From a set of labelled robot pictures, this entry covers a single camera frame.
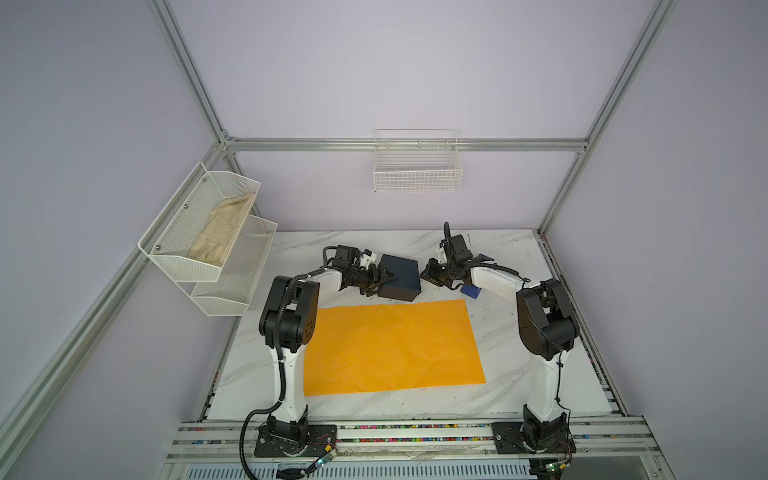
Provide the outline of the dark navy gift box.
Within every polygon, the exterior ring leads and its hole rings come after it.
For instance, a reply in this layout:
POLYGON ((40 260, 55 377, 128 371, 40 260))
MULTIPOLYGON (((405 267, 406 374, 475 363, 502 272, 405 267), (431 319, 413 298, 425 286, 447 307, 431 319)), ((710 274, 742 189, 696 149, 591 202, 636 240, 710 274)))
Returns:
POLYGON ((396 281, 382 284, 379 297, 412 302, 421 293, 419 264, 416 260, 384 254, 379 266, 385 266, 397 274, 396 281))

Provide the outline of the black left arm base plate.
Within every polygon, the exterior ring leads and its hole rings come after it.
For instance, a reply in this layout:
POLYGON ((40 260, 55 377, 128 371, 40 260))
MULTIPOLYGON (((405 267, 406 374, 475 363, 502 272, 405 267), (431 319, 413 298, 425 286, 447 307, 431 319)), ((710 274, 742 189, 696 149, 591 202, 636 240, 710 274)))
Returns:
POLYGON ((338 427, 331 424, 263 425, 250 453, 257 458, 315 458, 334 447, 337 438, 338 427))

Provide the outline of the orange wrapping paper sheet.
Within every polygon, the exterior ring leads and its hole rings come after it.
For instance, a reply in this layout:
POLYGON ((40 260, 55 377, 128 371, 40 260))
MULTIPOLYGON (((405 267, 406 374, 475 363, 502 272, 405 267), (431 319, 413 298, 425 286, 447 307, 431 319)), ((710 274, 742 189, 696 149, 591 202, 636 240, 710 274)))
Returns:
POLYGON ((486 382, 463 300, 321 309, 304 363, 307 396, 486 382))

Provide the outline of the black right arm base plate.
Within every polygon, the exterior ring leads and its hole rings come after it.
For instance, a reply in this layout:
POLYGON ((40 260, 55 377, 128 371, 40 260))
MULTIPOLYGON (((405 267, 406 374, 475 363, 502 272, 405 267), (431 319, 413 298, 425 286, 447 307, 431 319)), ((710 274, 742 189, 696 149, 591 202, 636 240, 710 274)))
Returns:
POLYGON ((491 429, 498 454, 572 454, 576 450, 565 419, 494 422, 491 429))

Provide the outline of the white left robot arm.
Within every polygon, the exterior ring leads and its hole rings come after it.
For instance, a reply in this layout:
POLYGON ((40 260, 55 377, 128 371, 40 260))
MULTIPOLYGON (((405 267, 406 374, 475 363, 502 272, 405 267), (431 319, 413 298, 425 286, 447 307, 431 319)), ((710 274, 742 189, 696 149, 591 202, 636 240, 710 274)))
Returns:
POLYGON ((276 371, 276 405, 269 412, 271 418, 299 423, 308 409, 304 354, 314 335, 320 298, 352 287, 365 296, 379 295, 385 285, 397 279, 393 270, 375 264, 366 268, 323 267, 294 277, 274 278, 259 321, 259 332, 271 349, 276 371))

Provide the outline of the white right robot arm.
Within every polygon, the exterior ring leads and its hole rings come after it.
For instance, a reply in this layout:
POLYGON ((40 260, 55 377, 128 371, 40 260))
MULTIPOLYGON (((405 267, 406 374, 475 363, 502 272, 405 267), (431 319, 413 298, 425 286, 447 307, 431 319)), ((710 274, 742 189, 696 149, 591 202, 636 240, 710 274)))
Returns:
POLYGON ((451 290, 457 282, 474 286, 516 306, 518 335, 531 355, 530 391, 517 443, 531 453, 567 443, 571 409, 561 389, 580 328, 564 285, 554 278, 532 284, 518 271, 483 256, 463 263, 431 259, 420 277, 451 290))

